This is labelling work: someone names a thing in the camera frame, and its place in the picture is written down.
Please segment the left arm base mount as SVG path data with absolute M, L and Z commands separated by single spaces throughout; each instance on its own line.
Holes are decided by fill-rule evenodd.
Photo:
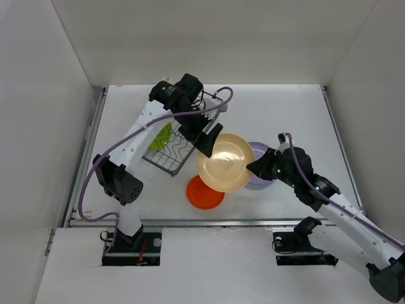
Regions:
M 154 267 L 160 266 L 162 230 L 146 229 L 135 240 L 135 246 L 116 237 L 114 245 L 106 253 L 113 240 L 112 231 L 102 231 L 100 239 L 104 242 L 102 266 L 134 266 Z

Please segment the green plate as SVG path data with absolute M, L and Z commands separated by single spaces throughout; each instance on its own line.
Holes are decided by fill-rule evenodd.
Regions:
M 169 122 L 161 129 L 161 131 L 149 145 L 149 149 L 153 151 L 162 150 L 170 141 L 172 132 L 173 132 L 172 124 L 171 122 Z

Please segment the light purple plate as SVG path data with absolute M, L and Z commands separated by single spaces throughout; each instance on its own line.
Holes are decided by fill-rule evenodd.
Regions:
M 249 145 L 251 146 L 254 155 L 256 157 L 256 160 L 254 164 L 252 165 L 252 168 L 254 169 L 253 176 L 251 180 L 249 181 L 248 185 L 249 186 L 267 186 L 268 184 L 271 184 L 275 179 L 271 177 L 269 173 L 266 172 L 267 170 L 267 165 L 264 160 L 261 160 L 262 157 L 266 156 L 268 153 L 267 151 L 270 150 L 272 153 L 274 152 L 274 149 L 269 147 L 266 144 L 263 144 L 261 142 L 249 142 Z

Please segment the orange plate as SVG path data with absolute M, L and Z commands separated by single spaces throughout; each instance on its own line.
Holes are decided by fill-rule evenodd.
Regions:
M 200 210 L 214 209 L 221 204 L 225 193 L 215 191 L 208 187 L 199 175 L 193 177 L 186 189 L 187 199 L 190 204 Z

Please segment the yellow plate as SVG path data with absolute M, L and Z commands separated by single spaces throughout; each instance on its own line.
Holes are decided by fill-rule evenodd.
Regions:
M 249 183 L 253 173 L 246 166 L 255 160 L 254 151 L 245 139 L 222 133 L 214 143 L 211 157 L 197 154 L 197 173 L 211 189 L 230 193 Z

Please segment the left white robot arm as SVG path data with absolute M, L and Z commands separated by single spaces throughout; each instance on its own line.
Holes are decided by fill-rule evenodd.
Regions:
M 143 226 L 133 206 L 142 193 L 144 184 L 136 178 L 148 146 L 165 125 L 175 120 L 182 137 L 205 156 L 211 156 L 213 145 L 222 130 L 220 123 L 213 124 L 210 112 L 224 111 L 225 101 L 216 94 L 208 96 L 208 105 L 197 103 L 204 94 L 199 79 L 189 73 L 175 84 L 160 80 L 150 91 L 148 100 L 125 137 L 107 152 L 97 155 L 93 169 L 105 194 L 121 205 L 118 212 L 114 241 L 119 241 L 127 251 L 137 250 L 142 242 Z

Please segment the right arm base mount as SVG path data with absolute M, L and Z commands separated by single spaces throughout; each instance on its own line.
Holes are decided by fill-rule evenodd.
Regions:
M 339 259 L 333 255 L 312 247 L 309 243 L 300 243 L 294 232 L 273 232 L 271 247 L 276 254 L 278 266 L 336 266 Z

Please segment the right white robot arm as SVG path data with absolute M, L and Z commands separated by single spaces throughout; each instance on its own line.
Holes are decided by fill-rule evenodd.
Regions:
M 301 203 L 340 230 L 330 232 L 320 220 L 306 217 L 294 227 L 293 242 L 298 248 L 326 251 L 342 260 L 391 303 L 404 298 L 404 245 L 350 204 L 336 185 L 314 173 L 311 158 L 303 149 L 269 148 L 246 168 L 260 179 L 276 179 L 290 186 Z

